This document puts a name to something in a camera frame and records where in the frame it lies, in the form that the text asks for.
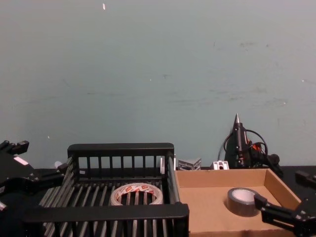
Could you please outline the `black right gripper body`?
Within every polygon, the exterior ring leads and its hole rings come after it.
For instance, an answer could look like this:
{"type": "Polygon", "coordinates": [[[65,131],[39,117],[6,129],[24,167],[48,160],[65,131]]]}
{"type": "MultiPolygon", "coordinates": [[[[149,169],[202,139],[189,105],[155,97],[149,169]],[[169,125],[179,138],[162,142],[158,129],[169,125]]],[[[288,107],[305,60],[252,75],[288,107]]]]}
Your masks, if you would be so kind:
{"type": "Polygon", "coordinates": [[[294,233],[297,237],[316,236],[316,198],[307,197],[294,211],[294,233]]]}

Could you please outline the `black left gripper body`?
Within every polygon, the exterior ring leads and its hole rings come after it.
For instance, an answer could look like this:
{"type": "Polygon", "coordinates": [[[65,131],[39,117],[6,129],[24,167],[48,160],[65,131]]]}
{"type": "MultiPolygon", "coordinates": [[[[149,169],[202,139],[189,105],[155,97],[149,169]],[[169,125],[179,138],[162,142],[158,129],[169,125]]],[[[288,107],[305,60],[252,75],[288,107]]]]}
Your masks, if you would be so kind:
{"type": "Polygon", "coordinates": [[[35,169],[20,157],[0,152],[0,194],[38,192],[39,181],[35,169]]]}

